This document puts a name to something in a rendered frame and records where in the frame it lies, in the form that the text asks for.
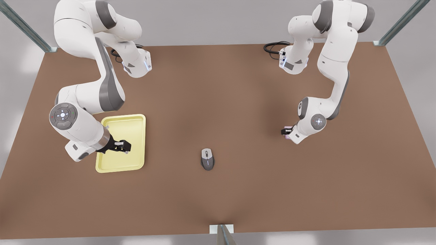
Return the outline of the grey computer mouse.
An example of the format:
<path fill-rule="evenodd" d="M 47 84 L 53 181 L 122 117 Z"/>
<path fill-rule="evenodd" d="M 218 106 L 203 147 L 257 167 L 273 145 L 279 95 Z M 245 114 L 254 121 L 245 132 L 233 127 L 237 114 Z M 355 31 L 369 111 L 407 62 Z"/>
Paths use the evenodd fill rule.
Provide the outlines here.
<path fill-rule="evenodd" d="M 215 165 L 215 159 L 213 157 L 212 151 L 209 148 L 204 148 L 201 151 L 201 165 L 202 167 L 210 171 L 213 169 Z"/>

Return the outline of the yellow plastic tray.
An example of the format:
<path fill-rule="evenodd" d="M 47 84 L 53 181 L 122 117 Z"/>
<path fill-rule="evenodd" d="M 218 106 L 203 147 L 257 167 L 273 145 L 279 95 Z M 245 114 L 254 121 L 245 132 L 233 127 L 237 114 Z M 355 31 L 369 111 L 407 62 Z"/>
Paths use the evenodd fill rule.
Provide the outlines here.
<path fill-rule="evenodd" d="M 129 153 L 108 150 L 98 152 L 95 169 L 99 173 L 130 171 L 144 165 L 146 118 L 142 114 L 109 116 L 101 123 L 107 127 L 115 141 L 125 140 L 132 147 Z"/>

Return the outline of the silver frame post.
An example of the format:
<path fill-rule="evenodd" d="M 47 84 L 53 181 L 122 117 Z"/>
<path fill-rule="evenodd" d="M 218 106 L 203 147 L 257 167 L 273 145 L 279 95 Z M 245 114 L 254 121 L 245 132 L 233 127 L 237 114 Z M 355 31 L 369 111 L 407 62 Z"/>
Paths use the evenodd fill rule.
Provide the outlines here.
<path fill-rule="evenodd" d="M 57 47 L 50 46 L 11 6 L 4 0 L 0 0 L 0 12 L 2 12 L 14 25 L 17 26 L 28 38 L 30 38 L 45 53 L 54 53 Z"/>
<path fill-rule="evenodd" d="M 373 45 L 377 47 L 386 46 L 430 1 L 416 0 L 380 40 L 372 42 Z"/>
<path fill-rule="evenodd" d="M 232 234 L 234 234 L 233 224 L 209 225 L 209 233 L 216 234 L 216 245 L 237 245 Z"/>

